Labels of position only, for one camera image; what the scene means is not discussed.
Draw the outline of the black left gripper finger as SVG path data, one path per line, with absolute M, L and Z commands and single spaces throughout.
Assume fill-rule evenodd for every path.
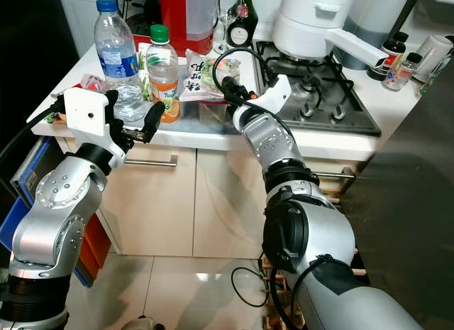
M 155 135 L 161 123 L 162 114 L 166 106 L 162 101 L 156 101 L 150 106 L 149 112 L 145 115 L 145 144 Z
M 123 128 L 123 122 L 116 117 L 116 102 L 118 100 L 117 90 L 108 90 L 104 93 L 108 104 L 104 107 L 105 123 L 110 126 L 111 132 L 119 132 Z

